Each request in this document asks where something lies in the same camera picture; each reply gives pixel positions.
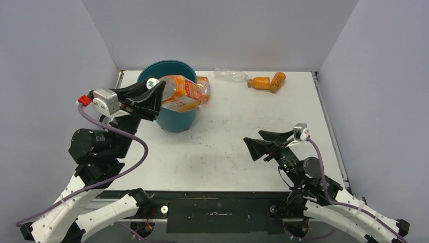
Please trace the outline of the large orange tea bottle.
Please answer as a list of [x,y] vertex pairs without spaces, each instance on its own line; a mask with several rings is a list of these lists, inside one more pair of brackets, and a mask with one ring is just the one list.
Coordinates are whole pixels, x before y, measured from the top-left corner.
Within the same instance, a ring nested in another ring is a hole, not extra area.
[[175,112],[188,112],[202,103],[202,93],[197,84],[182,75],[167,75],[161,78],[151,77],[146,87],[151,89],[160,82],[165,82],[162,95],[162,107]]

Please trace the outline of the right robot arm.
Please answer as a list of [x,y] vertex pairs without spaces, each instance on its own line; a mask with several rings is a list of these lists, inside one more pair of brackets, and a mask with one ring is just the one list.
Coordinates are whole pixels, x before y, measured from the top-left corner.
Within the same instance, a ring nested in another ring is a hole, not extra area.
[[359,242],[406,242],[406,220],[382,215],[325,174],[321,151],[303,124],[284,133],[260,130],[259,135],[243,141],[253,161],[275,160],[292,182],[289,215],[317,219]]

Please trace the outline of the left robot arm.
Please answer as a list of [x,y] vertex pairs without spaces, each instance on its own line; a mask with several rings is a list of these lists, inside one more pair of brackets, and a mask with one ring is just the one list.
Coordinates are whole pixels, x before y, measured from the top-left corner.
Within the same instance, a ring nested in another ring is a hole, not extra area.
[[69,154],[77,167],[52,206],[17,223],[25,240],[84,242],[115,222],[154,212],[151,197],[141,188],[126,190],[119,200],[84,213],[87,205],[111,183],[125,176],[122,159],[136,136],[141,120],[157,119],[166,83],[155,78],[119,89],[90,91],[77,100],[79,113],[97,129],[79,129]]

